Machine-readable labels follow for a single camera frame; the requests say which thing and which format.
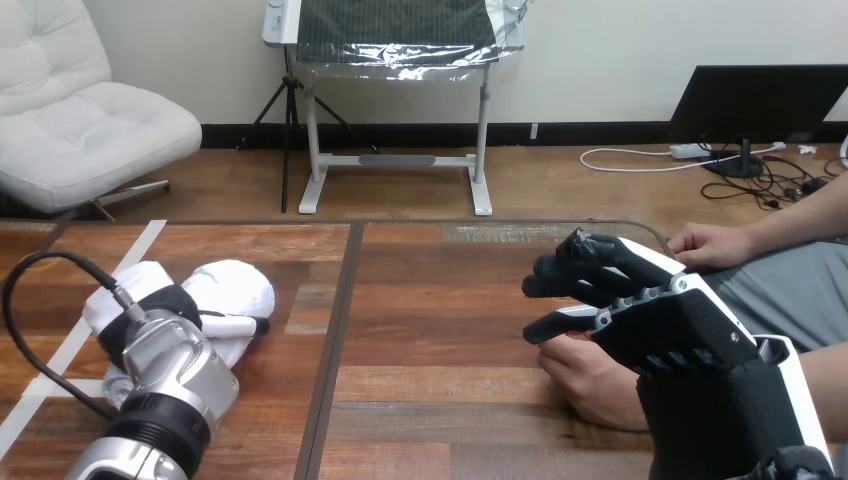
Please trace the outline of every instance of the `white chair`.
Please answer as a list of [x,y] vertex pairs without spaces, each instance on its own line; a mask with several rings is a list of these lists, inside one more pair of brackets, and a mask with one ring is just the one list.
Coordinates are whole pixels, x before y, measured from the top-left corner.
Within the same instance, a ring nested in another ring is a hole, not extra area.
[[167,190],[101,197],[201,140],[191,113],[111,75],[81,0],[0,0],[0,193],[56,213]]

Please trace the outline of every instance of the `wooden tabletop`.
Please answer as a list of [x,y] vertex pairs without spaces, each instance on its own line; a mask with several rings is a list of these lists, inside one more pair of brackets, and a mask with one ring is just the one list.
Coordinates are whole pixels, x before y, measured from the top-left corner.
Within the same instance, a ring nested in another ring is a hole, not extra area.
[[[524,325],[563,306],[524,298],[521,279],[577,226],[662,249],[627,223],[166,225],[143,258],[177,283],[233,258],[259,268],[277,295],[269,335],[234,368],[239,399],[195,478],[647,478],[650,438],[575,419],[521,339]],[[53,248],[112,270],[144,228],[74,225]],[[46,236],[21,240],[9,258]],[[14,263],[4,258],[0,269]],[[42,359],[94,288],[63,262],[27,273],[16,312]],[[31,401],[31,390],[21,395],[35,374],[5,330],[0,342],[7,418]],[[64,373],[96,382],[107,365],[90,338]],[[47,394],[0,479],[62,478],[105,427],[76,400]]]

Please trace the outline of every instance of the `black monitor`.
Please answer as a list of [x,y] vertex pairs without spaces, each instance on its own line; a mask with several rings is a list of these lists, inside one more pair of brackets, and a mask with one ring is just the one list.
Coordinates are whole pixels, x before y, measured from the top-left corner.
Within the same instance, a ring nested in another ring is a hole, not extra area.
[[699,66],[671,119],[672,143],[725,143],[741,158],[705,165],[752,177],[751,143],[809,141],[848,88],[848,65]]

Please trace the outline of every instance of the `robot finger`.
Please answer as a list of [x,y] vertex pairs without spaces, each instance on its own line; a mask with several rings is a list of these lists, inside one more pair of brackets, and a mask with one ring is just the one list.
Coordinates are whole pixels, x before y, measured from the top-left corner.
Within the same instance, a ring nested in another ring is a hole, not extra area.
[[598,309],[582,307],[551,312],[524,327],[524,340],[538,345],[564,333],[585,333],[595,329],[595,316]]
[[557,261],[584,267],[613,267],[639,289],[667,284],[684,266],[630,240],[577,229],[557,248]]
[[606,308],[615,301],[615,296],[602,292],[583,281],[555,282],[530,275],[522,282],[521,289],[524,295],[530,298],[571,297],[595,308]]
[[536,259],[533,273],[539,278],[557,283],[573,284],[584,280],[613,297],[632,297],[641,290],[639,285],[617,269],[580,265],[570,259],[557,258],[556,255]]

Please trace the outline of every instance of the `black tripod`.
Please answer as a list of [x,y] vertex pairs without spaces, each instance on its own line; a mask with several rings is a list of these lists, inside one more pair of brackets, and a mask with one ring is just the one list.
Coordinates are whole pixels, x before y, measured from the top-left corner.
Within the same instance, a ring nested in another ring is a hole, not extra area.
[[[280,94],[283,93],[283,90],[286,90],[286,127],[283,133],[283,199],[282,199],[282,207],[280,211],[286,213],[286,207],[288,204],[288,191],[289,191],[289,150],[291,148],[291,129],[292,126],[295,126],[300,129],[300,122],[297,119],[297,99],[295,98],[294,92],[297,89],[304,90],[303,83],[294,76],[292,72],[290,63],[289,63],[289,49],[288,47],[283,47],[283,54],[286,58],[286,76],[283,77],[283,82],[280,84],[280,88],[274,93],[274,96],[271,97],[271,100],[268,101],[268,104],[265,105],[265,108],[262,109],[262,113],[256,117],[256,121],[253,122],[253,131],[251,135],[256,134],[256,129],[259,127],[259,124],[262,123],[262,119],[265,118],[265,114],[268,113],[268,110],[271,109],[271,106],[274,105],[274,102],[277,101],[277,98],[280,97]],[[327,113],[329,113],[337,122],[342,126],[344,131],[351,135],[354,138],[364,142],[369,146],[371,151],[374,154],[379,154],[380,151],[370,142],[362,140],[359,135],[356,134],[350,124],[345,121],[339,114],[333,111],[332,108],[329,107],[326,103],[324,103],[317,96],[315,97],[315,103],[321,106]],[[247,149],[250,148],[250,140],[248,136],[244,136],[241,139],[241,144],[236,147],[236,149]]]

